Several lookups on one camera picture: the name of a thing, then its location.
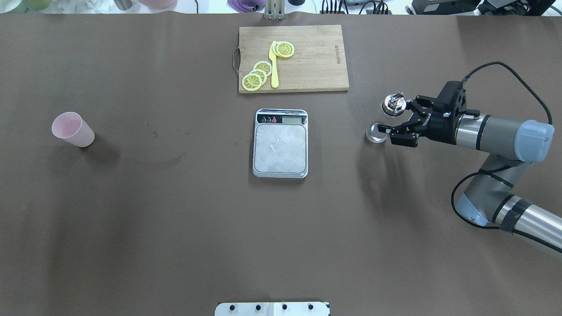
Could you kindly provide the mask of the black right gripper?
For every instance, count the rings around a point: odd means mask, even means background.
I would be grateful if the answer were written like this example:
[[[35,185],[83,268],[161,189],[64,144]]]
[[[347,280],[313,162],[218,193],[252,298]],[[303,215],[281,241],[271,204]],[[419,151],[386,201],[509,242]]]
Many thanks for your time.
[[[378,132],[388,134],[391,144],[403,147],[417,147],[418,138],[426,137],[444,144],[456,145],[458,116],[441,114],[433,110],[436,98],[418,96],[406,100],[406,110],[413,112],[406,127],[378,124]]]

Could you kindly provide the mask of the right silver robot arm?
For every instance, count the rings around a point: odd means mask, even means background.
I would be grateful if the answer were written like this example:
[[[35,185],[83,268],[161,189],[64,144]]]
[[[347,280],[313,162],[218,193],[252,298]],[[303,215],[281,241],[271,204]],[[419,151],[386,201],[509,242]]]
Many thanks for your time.
[[[404,147],[415,147],[425,137],[488,153],[480,169],[453,188],[452,210],[471,226],[520,236],[560,254],[561,218],[513,192],[528,168],[546,158],[554,131],[551,124],[535,120],[469,110],[465,90],[460,90],[412,100],[391,94],[366,136],[373,143],[389,140]]]

